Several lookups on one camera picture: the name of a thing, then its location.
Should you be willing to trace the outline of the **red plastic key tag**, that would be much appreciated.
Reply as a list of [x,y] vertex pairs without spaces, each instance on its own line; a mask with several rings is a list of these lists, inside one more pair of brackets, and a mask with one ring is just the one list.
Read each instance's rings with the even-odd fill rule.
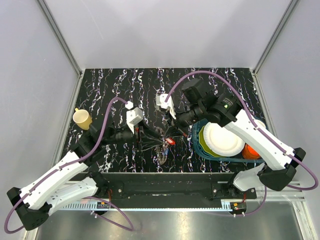
[[165,141],[169,144],[169,145],[171,145],[171,146],[173,146],[173,145],[175,145],[176,144],[176,142],[172,139],[172,138],[166,138],[165,139]]

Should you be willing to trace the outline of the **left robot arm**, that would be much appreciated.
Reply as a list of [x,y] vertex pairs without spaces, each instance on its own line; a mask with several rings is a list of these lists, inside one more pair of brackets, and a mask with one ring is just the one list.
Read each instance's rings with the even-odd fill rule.
[[107,145],[120,143],[133,143],[135,149],[142,152],[144,146],[160,146],[163,137],[144,122],[119,128],[114,125],[95,128],[91,125],[66,155],[43,176],[26,187],[13,187],[6,193],[12,209],[5,219],[5,232],[13,234],[8,229],[13,213],[17,213],[22,228],[31,231],[42,225],[54,212],[76,200],[109,195],[109,183],[98,172],[90,172],[74,185],[61,187],[101,160],[106,154]]

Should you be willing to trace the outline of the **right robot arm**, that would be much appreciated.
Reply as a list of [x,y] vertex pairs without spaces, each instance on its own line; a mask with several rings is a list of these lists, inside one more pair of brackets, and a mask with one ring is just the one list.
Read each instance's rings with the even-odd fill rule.
[[235,174],[227,185],[230,197],[239,198],[248,189],[260,186],[278,192],[290,186],[297,172],[296,167],[302,164],[306,154],[303,149],[293,149],[265,128],[259,127],[236,92],[233,95],[216,96],[199,79],[186,83],[183,90],[192,105],[190,110],[183,113],[175,112],[170,93],[156,97],[156,105],[170,113],[176,129],[181,131],[192,123],[206,119],[241,138],[264,160],[264,164],[258,167]]

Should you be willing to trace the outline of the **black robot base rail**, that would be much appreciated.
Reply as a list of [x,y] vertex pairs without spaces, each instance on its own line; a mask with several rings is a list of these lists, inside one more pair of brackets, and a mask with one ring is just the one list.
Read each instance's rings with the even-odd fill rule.
[[204,208],[221,200],[256,200],[258,187],[241,192],[233,173],[103,173],[111,201],[121,208]]

